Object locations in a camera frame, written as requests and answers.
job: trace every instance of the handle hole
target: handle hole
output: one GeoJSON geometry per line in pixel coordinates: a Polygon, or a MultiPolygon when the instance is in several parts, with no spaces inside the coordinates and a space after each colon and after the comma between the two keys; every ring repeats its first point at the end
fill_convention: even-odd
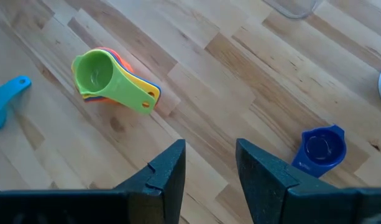
{"type": "Polygon", "coordinates": [[[144,108],[149,108],[150,107],[150,104],[148,103],[148,102],[143,102],[142,103],[142,106],[144,107],[144,108]]]}

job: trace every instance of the wood grain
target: wood grain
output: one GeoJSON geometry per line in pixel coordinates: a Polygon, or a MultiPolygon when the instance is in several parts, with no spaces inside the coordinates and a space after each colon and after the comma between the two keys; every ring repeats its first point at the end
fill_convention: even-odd
{"type": "Polygon", "coordinates": [[[381,187],[380,71],[378,0],[300,21],[262,0],[0,0],[0,85],[33,81],[0,130],[0,188],[108,189],[185,138],[180,223],[251,223],[236,138],[291,162],[334,123],[347,156],[321,179],[381,187]],[[70,65],[100,46],[162,88],[150,115],[83,102],[70,65]]]}

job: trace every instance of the light blue measuring spoon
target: light blue measuring spoon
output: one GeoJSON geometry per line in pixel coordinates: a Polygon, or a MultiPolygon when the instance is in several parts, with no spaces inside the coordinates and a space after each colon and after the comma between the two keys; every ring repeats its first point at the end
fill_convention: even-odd
{"type": "Polygon", "coordinates": [[[19,76],[0,86],[0,129],[4,126],[9,101],[20,92],[31,86],[30,78],[19,76]]]}

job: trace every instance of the blue measuring cup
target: blue measuring cup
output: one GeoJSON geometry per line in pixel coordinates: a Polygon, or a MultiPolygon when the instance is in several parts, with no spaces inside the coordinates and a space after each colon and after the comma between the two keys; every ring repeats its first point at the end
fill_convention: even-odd
{"type": "Polygon", "coordinates": [[[340,164],[346,155],[345,131],[333,125],[302,133],[302,143],[292,166],[321,177],[340,164]]]}
{"type": "Polygon", "coordinates": [[[20,92],[31,86],[30,78],[16,77],[0,86],[0,129],[4,126],[7,116],[6,105],[20,92]]]}

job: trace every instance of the hardwood surface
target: hardwood surface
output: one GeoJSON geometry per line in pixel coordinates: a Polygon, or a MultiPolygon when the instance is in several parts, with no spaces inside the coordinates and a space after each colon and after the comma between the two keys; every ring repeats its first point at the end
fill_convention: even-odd
{"type": "Polygon", "coordinates": [[[0,84],[33,81],[0,131],[0,188],[111,188],[185,138],[180,223],[251,223],[236,138],[291,162],[333,123],[348,152],[321,179],[381,186],[380,71],[381,0],[302,21],[261,0],[0,0],[0,84]],[[82,101],[71,61],[99,46],[161,86],[150,116],[82,101]]]}

